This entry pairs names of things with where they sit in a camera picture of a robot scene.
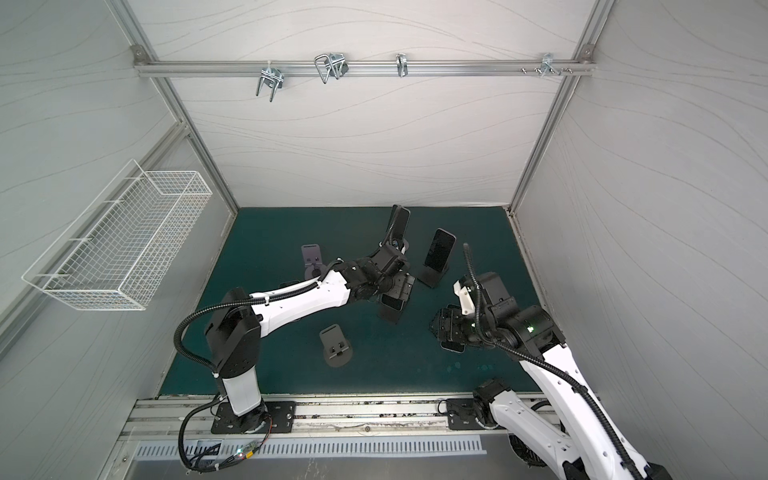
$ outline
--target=metal track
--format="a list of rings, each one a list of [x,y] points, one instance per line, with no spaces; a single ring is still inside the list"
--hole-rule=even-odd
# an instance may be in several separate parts
[[[531,405],[545,399],[542,393],[522,393]],[[458,435],[448,428],[447,418],[438,413],[438,405],[447,398],[471,398],[468,392],[446,392],[402,395],[268,395],[267,401],[296,402],[293,431],[276,437],[319,437],[360,435]],[[193,408],[208,403],[212,396],[164,397],[136,402],[120,434],[121,441],[175,439],[181,419]],[[539,410],[552,425],[559,419],[551,407]],[[186,439],[209,439],[214,418],[201,412],[187,424]],[[494,434],[505,430],[479,430],[478,434]],[[249,438],[248,435],[225,435],[227,438]]]
[[[397,77],[395,60],[348,61],[347,77]],[[573,60],[554,60],[552,67],[561,76],[590,75],[591,63]],[[286,78],[317,77],[312,61],[272,61],[272,68],[280,70]],[[266,61],[149,61],[135,65],[140,77],[259,77]],[[461,61],[409,61],[409,77],[537,77],[541,60],[461,60]]]

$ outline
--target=aluminum rail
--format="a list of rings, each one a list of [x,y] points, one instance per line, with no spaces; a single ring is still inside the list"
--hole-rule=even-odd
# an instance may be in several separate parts
[[[344,77],[397,77],[396,61],[348,61]],[[313,61],[149,61],[134,65],[140,77],[259,77],[267,65],[280,70],[286,78],[317,77]],[[593,63],[573,60],[553,60],[555,73],[550,76],[590,75]],[[408,60],[409,77],[537,77],[541,60]]]

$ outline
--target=gray wall panel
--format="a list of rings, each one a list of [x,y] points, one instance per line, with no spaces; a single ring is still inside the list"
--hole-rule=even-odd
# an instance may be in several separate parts
[[[134,73],[105,3],[5,2],[0,12],[2,311],[61,228],[174,119]],[[186,141],[160,167],[203,170]],[[0,361],[0,478],[98,475],[135,399],[160,382],[229,216],[214,194],[144,312],[45,304]]]
[[[618,2],[517,212],[587,378],[675,478],[768,472],[765,25]]]

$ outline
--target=metal bracket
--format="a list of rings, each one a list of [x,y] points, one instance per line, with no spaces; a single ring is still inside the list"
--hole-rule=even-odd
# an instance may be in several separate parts
[[[323,265],[323,256],[317,243],[302,245],[301,256],[304,258],[304,280],[317,278],[328,271],[328,267]]]
[[[323,342],[323,358],[329,366],[340,367],[352,359],[352,346],[338,323],[320,332],[320,341]]]
[[[541,59],[541,67],[536,69],[539,77],[543,77],[549,74],[560,75],[563,73],[561,69],[552,67],[552,60],[553,58],[551,53],[544,55],[544,57]]]
[[[270,93],[270,101],[274,100],[275,91],[277,91],[278,88],[283,87],[283,80],[283,74],[280,73],[280,70],[272,67],[263,68],[261,76],[259,77],[259,84],[256,86],[256,96],[259,96],[261,86],[266,85],[272,89],[272,93]]]
[[[271,433],[290,433],[293,429],[293,416],[296,414],[296,402],[265,402],[265,404],[272,419]],[[241,426],[239,420],[240,417],[232,412],[230,403],[223,402],[216,411],[210,432],[214,435],[246,433],[247,427]],[[258,435],[268,428],[268,425],[262,425],[253,433]]]
[[[588,43],[581,47],[581,51],[578,54],[579,63],[592,63],[592,55],[594,54],[594,43]]]
[[[149,62],[149,54],[141,45],[131,45],[131,53],[134,54],[134,65],[146,65]]]
[[[346,59],[343,53],[324,53],[315,57],[315,68],[317,73],[320,74],[320,80],[323,83],[328,83],[328,79],[333,73],[333,77],[339,80],[349,71],[349,66],[346,64]]]
[[[397,76],[405,77],[408,75],[408,58],[404,53],[398,53],[396,57],[397,61]]]

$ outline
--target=black mounting plate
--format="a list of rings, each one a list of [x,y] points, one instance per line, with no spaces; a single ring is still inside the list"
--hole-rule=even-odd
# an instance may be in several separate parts
[[[272,433],[290,433],[293,429],[293,416],[296,413],[296,402],[265,402],[266,410],[272,416]],[[210,432],[216,435],[227,433],[245,433],[245,429],[237,421],[237,415],[232,412],[229,402],[219,404],[214,424]],[[252,433],[266,433],[269,425],[264,425]]]
[[[448,414],[448,428],[451,430],[485,430],[475,419],[475,409],[472,408],[474,399],[445,399],[440,409]]]

